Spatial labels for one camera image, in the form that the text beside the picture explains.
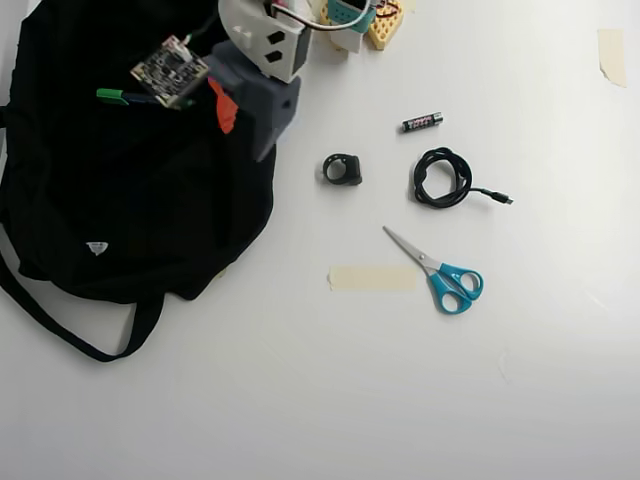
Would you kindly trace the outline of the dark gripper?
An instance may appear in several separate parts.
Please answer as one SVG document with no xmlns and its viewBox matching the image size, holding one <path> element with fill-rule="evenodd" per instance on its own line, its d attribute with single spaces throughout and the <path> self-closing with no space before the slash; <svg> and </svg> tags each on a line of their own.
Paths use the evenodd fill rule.
<svg viewBox="0 0 640 480">
<path fill-rule="evenodd" d="M 231 133 L 238 116 L 253 122 L 249 146 L 255 160 L 264 159 L 293 120 L 301 80 L 287 84 L 264 75 L 231 42 L 212 48 L 205 58 L 209 67 L 208 85 L 216 94 L 216 114 L 220 129 Z"/>
</svg>

